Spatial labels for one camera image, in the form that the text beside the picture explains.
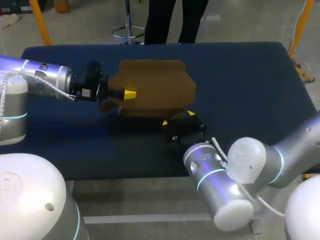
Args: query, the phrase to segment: logo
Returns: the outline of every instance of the logo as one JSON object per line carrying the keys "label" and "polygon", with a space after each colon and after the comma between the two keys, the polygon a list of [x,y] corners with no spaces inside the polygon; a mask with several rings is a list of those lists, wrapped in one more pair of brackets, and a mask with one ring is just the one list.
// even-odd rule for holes
{"label": "logo", "polygon": [[23,191],[21,178],[11,172],[0,173],[0,206],[13,205]]}

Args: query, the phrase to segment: person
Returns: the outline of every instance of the person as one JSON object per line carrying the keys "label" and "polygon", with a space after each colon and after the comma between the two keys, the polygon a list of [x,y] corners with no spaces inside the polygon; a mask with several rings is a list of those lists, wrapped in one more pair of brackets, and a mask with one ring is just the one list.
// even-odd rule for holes
{"label": "person", "polygon": [[[209,0],[182,0],[183,24],[179,43],[194,43]],[[144,44],[165,44],[176,0],[149,0]]]}

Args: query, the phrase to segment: white cable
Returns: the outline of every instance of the white cable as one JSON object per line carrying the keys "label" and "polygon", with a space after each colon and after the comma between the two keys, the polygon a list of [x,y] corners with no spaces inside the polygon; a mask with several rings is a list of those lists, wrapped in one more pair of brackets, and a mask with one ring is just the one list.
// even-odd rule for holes
{"label": "white cable", "polygon": [[294,47],[295,35],[296,35],[296,28],[297,28],[299,19],[300,19],[302,13],[303,13],[304,10],[305,10],[305,7],[306,7],[306,5],[307,5],[307,1],[308,1],[308,0],[304,0],[304,4],[303,4],[303,7],[302,7],[302,9],[301,9],[301,12],[299,13],[298,17],[297,17],[296,20],[295,20],[295,24],[294,24],[294,28],[293,28],[293,35],[292,35],[292,40],[291,40],[291,45],[290,45],[290,48],[289,48],[289,50],[288,50],[289,53],[291,52],[292,48]]}
{"label": "white cable", "polygon": [[2,16],[0,16],[0,39],[2,42],[4,55],[7,55],[6,45],[5,45],[5,41],[4,41],[3,34],[2,34]]}
{"label": "white cable", "polygon": [[36,76],[36,75],[33,75],[33,74],[30,74],[30,73],[26,73],[26,72],[20,72],[19,73],[20,75],[22,76],[26,76],[26,77],[30,77],[30,78],[33,78],[35,80],[38,80],[42,83],[44,83],[45,85],[47,85],[49,88],[53,89],[54,91],[56,91],[57,93],[65,96],[66,98],[70,99],[70,100],[75,100],[75,98],[71,95],[71,94],[68,94],[64,91],[61,91],[59,88],[53,86],[50,82],[44,80],[43,78],[39,77],[39,76]]}
{"label": "white cable", "polygon": [[224,158],[224,160],[228,161],[228,157],[227,155],[225,155],[224,151],[221,149],[218,141],[216,140],[215,137],[211,138],[212,139],[212,142],[216,148],[216,150],[221,154],[221,156]]}
{"label": "white cable", "polygon": [[10,78],[9,73],[7,73],[2,80],[2,89],[1,89],[1,98],[0,98],[0,132],[1,132],[1,127],[2,127],[3,118],[4,118],[8,78]]}
{"label": "white cable", "polygon": [[266,203],[265,200],[263,200],[259,195],[256,196],[258,198],[258,200],[267,208],[269,209],[271,212],[275,213],[276,215],[284,218],[285,215],[277,210],[275,210],[272,206],[270,206],[268,203]]}

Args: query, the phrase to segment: chrome stool base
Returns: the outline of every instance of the chrome stool base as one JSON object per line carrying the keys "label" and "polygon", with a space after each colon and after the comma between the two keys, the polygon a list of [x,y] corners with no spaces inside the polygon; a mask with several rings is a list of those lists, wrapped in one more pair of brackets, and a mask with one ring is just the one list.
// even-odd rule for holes
{"label": "chrome stool base", "polygon": [[[145,35],[145,28],[141,26],[134,26],[132,24],[131,10],[130,10],[130,0],[125,0],[125,10],[126,10],[126,24],[125,26],[115,28],[112,30],[111,34],[117,38],[126,40],[126,44],[141,44],[141,42],[135,41],[136,38],[140,38]],[[119,31],[126,30],[126,35],[118,34]],[[141,30],[142,33],[134,35],[135,30]]]}

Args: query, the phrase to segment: yellow pole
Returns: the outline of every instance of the yellow pole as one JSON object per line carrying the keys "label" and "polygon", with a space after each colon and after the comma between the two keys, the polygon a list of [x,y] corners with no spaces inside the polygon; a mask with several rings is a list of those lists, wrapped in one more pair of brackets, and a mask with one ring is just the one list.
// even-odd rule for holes
{"label": "yellow pole", "polygon": [[51,43],[49,33],[48,33],[48,30],[47,30],[47,27],[46,27],[46,24],[44,21],[44,17],[42,16],[42,12],[39,7],[38,0],[29,0],[29,2],[31,5],[31,8],[32,8],[35,20],[38,24],[38,28],[39,28],[40,33],[42,35],[43,42],[46,46],[51,46],[52,43]]}
{"label": "yellow pole", "polygon": [[294,42],[293,42],[293,46],[291,48],[291,45],[292,45],[292,42],[290,43],[289,45],[289,55],[290,57],[292,58],[295,54],[295,51],[296,51],[296,48],[298,46],[298,43],[300,41],[300,38],[302,36],[302,33],[304,31],[304,28],[305,28],[305,25],[308,21],[308,17],[309,17],[309,14],[311,12],[311,9],[314,5],[314,2],[315,0],[306,0],[306,4],[305,4],[305,8],[298,20],[298,23],[296,25],[296,29],[295,29],[295,34],[294,34]]}

